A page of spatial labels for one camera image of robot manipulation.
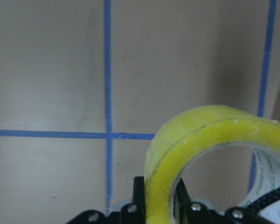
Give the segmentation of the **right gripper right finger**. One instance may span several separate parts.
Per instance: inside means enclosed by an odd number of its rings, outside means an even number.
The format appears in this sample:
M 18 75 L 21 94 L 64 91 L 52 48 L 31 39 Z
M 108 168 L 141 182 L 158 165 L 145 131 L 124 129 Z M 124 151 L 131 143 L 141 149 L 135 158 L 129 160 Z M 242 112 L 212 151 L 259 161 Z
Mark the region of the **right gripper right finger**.
M 188 211 L 191 204 L 183 179 L 180 179 L 174 192 L 174 220 L 176 224 L 188 224 Z

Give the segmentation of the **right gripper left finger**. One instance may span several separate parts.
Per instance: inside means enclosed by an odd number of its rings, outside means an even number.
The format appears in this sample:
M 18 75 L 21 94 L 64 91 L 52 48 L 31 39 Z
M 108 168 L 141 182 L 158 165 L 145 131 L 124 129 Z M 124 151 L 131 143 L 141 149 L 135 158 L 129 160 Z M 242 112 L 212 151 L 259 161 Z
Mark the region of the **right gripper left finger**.
M 144 177 L 137 176 L 133 180 L 133 205 L 136 206 L 135 215 L 137 224 L 146 223 Z

